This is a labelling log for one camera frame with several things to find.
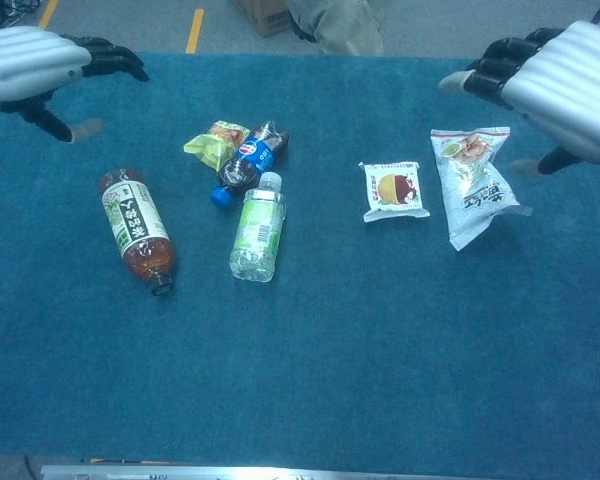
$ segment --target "blue carpet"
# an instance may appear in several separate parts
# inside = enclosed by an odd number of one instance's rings
[[[145,55],[50,108],[65,145],[0,114],[0,452],[204,465],[600,478],[600,167],[507,174],[553,145],[436,91],[464,61]],[[215,120],[291,134],[271,284],[228,267],[239,210],[182,146]],[[496,164],[530,218],[457,253],[429,130],[510,126]],[[365,225],[358,162],[417,160],[432,216]],[[139,169],[176,289],[127,272],[98,179]]]

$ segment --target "pepsi bottle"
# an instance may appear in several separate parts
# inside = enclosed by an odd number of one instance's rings
[[[273,121],[253,130],[236,154],[220,167],[221,185],[211,192],[213,203],[228,208],[234,197],[257,186],[260,175],[273,168],[276,157],[282,154],[288,142],[289,134],[276,131]]]

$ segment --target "yellow snack wrapper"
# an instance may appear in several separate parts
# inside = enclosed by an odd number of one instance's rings
[[[249,129],[222,120],[215,122],[209,132],[194,137],[184,145],[185,153],[198,157],[216,172],[236,153],[249,136]]]

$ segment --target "plastic wrapper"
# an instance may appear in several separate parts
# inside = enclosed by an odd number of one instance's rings
[[[217,172],[222,164],[236,153],[248,136],[248,128],[218,120],[208,133],[198,135],[187,142],[184,151],[195,155]]]
[[[449,240],[461,250],[502,213],[531,215],[493,165],[509,137],[508,127],[473,132],[431,130],[431,144],[442,183]]]
[[[365,222],[391,217],[428,217],[422,206],[416,162],[358,165],[367,176],[369,211]]]

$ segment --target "pants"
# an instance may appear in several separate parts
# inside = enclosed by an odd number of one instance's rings
[[[294,21],[322,51],[336,55],[380,56],[378,32],[386,0],[286,0]]]

